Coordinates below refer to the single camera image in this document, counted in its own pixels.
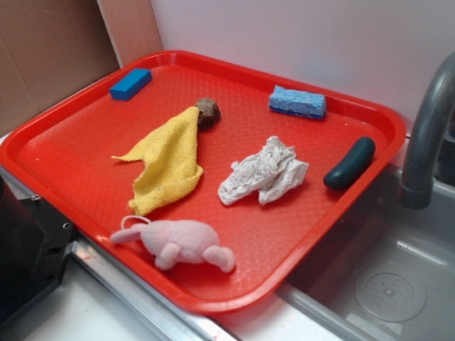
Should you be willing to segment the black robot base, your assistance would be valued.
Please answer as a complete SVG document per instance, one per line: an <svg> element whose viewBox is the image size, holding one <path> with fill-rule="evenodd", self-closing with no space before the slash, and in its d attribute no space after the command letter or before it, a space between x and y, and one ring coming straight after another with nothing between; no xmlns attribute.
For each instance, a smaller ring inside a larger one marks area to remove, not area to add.
<svg viewBox="0 0 455 341"><path fill-rule="evenodd" d="M1 326L59 287L73 236L48 201L18 199L1 179Z"/></svg>

